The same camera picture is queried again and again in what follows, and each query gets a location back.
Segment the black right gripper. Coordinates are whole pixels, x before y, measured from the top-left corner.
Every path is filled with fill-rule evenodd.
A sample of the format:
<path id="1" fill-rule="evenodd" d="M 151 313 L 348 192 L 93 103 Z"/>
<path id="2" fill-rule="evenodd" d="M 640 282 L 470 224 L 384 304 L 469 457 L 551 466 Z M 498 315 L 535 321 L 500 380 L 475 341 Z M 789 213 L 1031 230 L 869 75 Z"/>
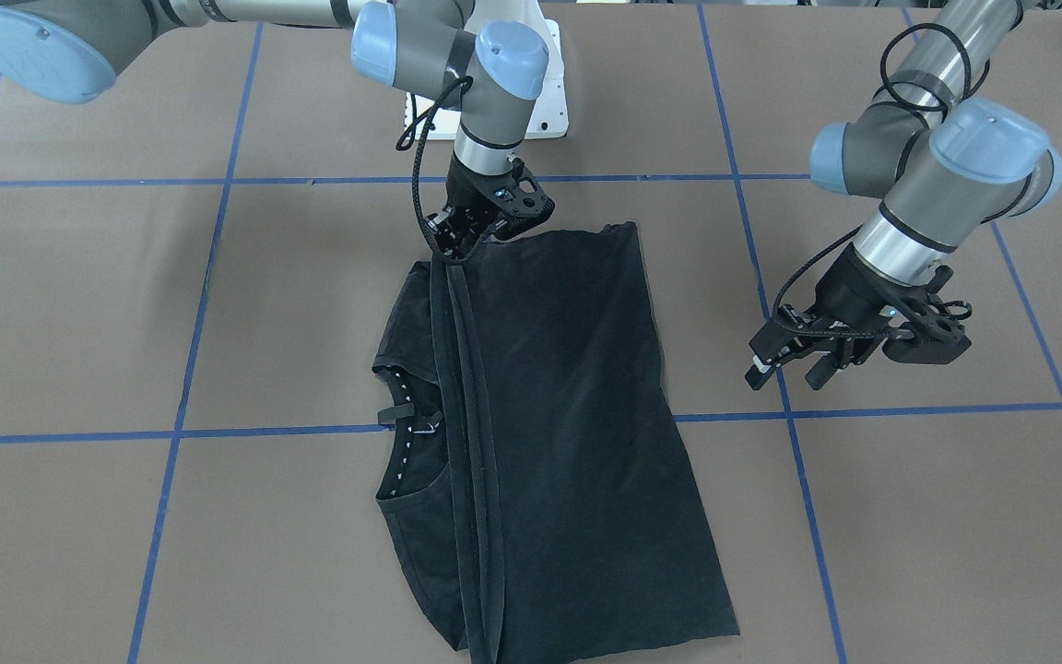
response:
<path id="1" fill-rule="evenodd" d="M 452 156 L 446 176 L 446 205 L 425 216 L 426 241 L 443 259 L 467 260 L 481 240 L 506 241 L 518 234 L 511 203 L 518 195 L 507 190 L 518 185 L 518 159 L 502 175 L 475 172 Z"/>

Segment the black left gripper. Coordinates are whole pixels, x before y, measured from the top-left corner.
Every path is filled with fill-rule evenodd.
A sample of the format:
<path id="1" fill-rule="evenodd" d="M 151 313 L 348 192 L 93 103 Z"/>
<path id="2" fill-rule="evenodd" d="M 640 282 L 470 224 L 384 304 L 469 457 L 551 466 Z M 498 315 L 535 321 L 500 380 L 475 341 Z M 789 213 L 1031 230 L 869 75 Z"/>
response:
<path id="1" fill-rule="evenodd" d="M 880 291 L 884 283 L 902 283 L 881 276 L 852 244 L 842 245 L 842 253 L 817 282 L 809 308 L 799 311 L 785 305 L 789 287 L 838 246 L 822 249 L 780 287 L 771 319 L 749 341 L 753 358 L 743 378 L 751 390 L 760 390 L 778 367 L 815 353 L 820 357 L 805 381 L 810 388 L 823 388 L 847 367 L 864 364 L 888 340 L 890 329 L 905 323 L 902 314 L 886 305 Z"/>

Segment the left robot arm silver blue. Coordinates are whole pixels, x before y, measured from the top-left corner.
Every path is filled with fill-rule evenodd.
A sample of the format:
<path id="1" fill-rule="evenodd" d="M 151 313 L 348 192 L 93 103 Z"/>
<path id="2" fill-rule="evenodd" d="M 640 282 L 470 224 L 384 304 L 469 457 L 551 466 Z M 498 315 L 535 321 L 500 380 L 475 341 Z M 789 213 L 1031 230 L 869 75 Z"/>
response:
<path id="1" fill-rule="evenodd" d="M 813 388 L 876 351 L 901 364 L 944 365 L 971 346 L 971 306 L 944 300 L 950 256 L 974 231 L 1044 206 L 1062 184 L 1051 138 L 1023 114 L 978 98 L 989 59 L 1032 1 L 949 1 L 898 34 L 919 41 L 851 123 L 815 138 L 809 175 L 826 192 L 876 200 L 876 212 L 827 248 L 835 259 L 804 311 L 774 299 L 751 338 L 746 382 L 763 388 L 805 357 Z"/>

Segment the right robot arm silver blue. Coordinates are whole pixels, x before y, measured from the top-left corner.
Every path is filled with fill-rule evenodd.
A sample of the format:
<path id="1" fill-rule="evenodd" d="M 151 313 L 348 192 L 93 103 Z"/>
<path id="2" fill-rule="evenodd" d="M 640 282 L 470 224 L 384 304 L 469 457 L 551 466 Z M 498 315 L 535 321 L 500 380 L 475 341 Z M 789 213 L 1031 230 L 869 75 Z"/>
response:
<path id="1" fill-rule="evenodd" d="M 157 42 L 258 27 L 336 87 L 372 83 L 431 103 L 397 139 L 413 148 L 412 211 L 436 259 L 466 261 L 555 210 L 520 157 L 558 70 L 537 1 L 0 1 L 0 73 L 47 101 L 109 91 Z"/>

